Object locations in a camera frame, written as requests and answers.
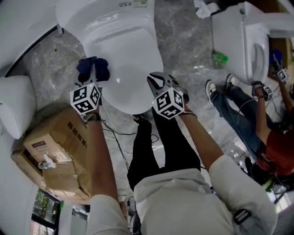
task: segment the marble floor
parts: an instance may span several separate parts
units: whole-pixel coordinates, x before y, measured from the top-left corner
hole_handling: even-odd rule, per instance
[[[213,50],[211,21],[195,15],[193,0],[156,0],[155,28],[158,47],[162,56],[164,70],[175,76],[179,83],[188,89],[189,107],[198,115],[201,124],[216,140],[222,150],[236,162],[246,156],[246,148],[232,128],[221,118],[214,107],[208,103],[205,83],[212,79],[223,85],[227,72],[217,67],[211,60]],[[69,92],[73,88],[74,78],[78,75],[76,66],[80,58],[85,57],[83,47],[71,34],[65,32],[60,37],[52,32],[38,43],[15,67],[10,75],[28,75],[32,79],[37,97],[38,112],[32,128],[45,117],[69,106]],[[240,86],[248,93],[250,88]],[[121,113],[104,100],[116,129],[121,133],[133,133],[137,124],[131,116]],[[280,98],[268,106],[269,114],[276,120],[273,103],[280,107]],[[101,107],[101,116],[111,126],[110,118]],[[192,140],[179,121],[179,126],[190,143]],[[158,134],[153,123],[153,134]],[[127,168],[116,141],[109,132],[105,132],[119,194],[130,193],[126,178]],[[132,147],[135,135],[119,136],[125,150],[128,163],[132,160]],[[164,165],[164,151],[161,141],[154,145],[159,165]]]

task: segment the jeans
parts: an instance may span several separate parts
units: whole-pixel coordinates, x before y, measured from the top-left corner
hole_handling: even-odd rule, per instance
[[[138,126],[133,147],[133,159],[127,175],[133,191],[142,179],[149,176],[182,169],[200,170],[199,157],[184,137],[176,119],[168,120],[158,115],[154,109],[152,112],[164,146],[165,167],[159,168],[155,160],[151,141],[152,125],[144,120]]]
[[[256,152],[261,145],[261,140],[257,137],[255,131],[257,102],[250,101],[245,104],[241,110],[243,115],[241,113],[238,115],[238,112],[230,107],[227,97],[232,100],[239,109],[245,102],[252,100],[252,97],[245,94],[240,87],[231,85],[228,87],[225,94],[214,91],[210,99],[220,113],[220,116],[229,123],[241,141],[246,145],[252,157],[256,159]],[[267,115],[266,118],[268,126],[273,126],[270,117]]]

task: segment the watch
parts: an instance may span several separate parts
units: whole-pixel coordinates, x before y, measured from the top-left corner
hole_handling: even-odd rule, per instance
[[[101,121],[99,113],[91,113],[84,116],[84,124],[87,125],[88,121]]]

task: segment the white toilet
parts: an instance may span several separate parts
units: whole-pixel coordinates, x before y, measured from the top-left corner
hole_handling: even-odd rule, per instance
[[[216,52],[229,60],[225,69],[242,82],[264,83],[269,68],[269,39],[294,36],[294,16],[265,14],[248,2],[228,7],[212,16]]]
[[[36,111],[36,97],[28,76],[0,78],[0,119],[9,134],[19,139]]]
[[[155,0],[58,0],[57,21],[83,45],[86,56],[104,58],[110,79],[103,97],[129,114],[152,107],[149,73],[163,72],[154,27]]]

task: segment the window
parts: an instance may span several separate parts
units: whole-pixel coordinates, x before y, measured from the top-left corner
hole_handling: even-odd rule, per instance
[[[47,192],[39,190],[33,207],[31,235],[57,235],[60,202]]]

